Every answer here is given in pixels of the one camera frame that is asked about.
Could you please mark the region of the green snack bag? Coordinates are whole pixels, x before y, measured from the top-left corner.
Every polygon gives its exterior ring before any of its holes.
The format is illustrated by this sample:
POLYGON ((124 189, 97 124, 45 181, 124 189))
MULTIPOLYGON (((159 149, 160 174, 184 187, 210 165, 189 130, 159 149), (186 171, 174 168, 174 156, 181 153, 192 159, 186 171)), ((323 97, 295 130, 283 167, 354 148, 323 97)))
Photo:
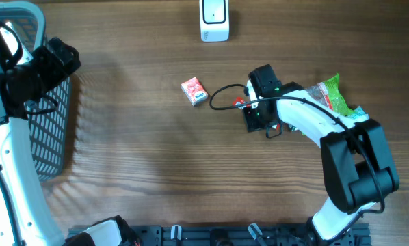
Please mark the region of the green snack bag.
POLYGON ((344 97, 339 91, 339 73, 336 73, 330 79, 306 88, 306 91, 317 102, 338 114, 348 116, 354 113, 354 111, 347 106, 344 97))

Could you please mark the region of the red small box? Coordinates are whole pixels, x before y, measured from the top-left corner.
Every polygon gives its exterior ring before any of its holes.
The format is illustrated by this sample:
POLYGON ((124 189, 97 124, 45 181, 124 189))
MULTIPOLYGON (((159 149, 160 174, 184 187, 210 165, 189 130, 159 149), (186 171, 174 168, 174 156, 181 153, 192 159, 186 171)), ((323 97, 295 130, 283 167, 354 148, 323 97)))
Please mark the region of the red small box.
POLYGON ((208 98, 208 93, 196 77, 181 83, 181 89, 193 106, 204 102, 208 98))

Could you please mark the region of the mint wet wipes pack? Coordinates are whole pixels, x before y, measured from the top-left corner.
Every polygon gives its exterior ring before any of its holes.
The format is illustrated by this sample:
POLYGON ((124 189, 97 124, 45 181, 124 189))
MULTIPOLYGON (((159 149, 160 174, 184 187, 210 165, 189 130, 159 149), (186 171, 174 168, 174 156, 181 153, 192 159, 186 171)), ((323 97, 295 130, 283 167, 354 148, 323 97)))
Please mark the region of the mint wet wipes pack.
POLYGON ((347 117, 357 122, 364 122, 369 119, 369 115, 364 112, 361 106, 358 106, 357 108, 355 108, 353 114, 350 114, 347 117))

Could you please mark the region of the red drink mix sachet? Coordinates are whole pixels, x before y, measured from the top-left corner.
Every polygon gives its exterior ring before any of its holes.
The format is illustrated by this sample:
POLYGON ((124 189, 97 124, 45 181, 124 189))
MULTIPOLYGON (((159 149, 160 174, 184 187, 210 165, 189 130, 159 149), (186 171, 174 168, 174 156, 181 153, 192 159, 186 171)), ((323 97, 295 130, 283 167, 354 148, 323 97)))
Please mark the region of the red drink mix sachet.
POLYGON ((244 109, 246 107, 251 107, 251 104, 248 104, 242 97, 237 97, 233 102, 233 106, 237 106, 238 109, 244 109))

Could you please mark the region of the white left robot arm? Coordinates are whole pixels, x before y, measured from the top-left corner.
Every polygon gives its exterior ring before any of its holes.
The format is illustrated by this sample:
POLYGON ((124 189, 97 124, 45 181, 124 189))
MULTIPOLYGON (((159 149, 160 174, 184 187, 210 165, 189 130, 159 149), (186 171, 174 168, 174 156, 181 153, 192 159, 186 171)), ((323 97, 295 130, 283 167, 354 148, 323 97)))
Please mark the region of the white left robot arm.
POLYGON ((42 193, 31 153, 27 101, 46 99, 55 112, 59 103, 49 92, 79 69, 78 51, 52 38, 36 48, 24 64, 23 45, 11 52, 0 22, 0 245, 139 245, 140 239, 119 215, 98 221, 64 238, 42 193))

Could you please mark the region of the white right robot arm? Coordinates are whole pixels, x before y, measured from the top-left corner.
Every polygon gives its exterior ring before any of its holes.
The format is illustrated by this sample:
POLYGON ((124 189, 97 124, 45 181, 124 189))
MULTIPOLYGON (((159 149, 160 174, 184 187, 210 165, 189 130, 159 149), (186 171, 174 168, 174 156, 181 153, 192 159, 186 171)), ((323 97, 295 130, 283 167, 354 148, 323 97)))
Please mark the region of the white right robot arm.
POLYGON ((321 150, 328 198, 308 221, 308 241, 328 245, 342 238, 366 213, 381 213, 399 176, 384 129, 369 118, 347 118, 316 101, 301 85, 283 84, 267 64, 248 75, 243 108, 248 131, 301 130, 321 150))

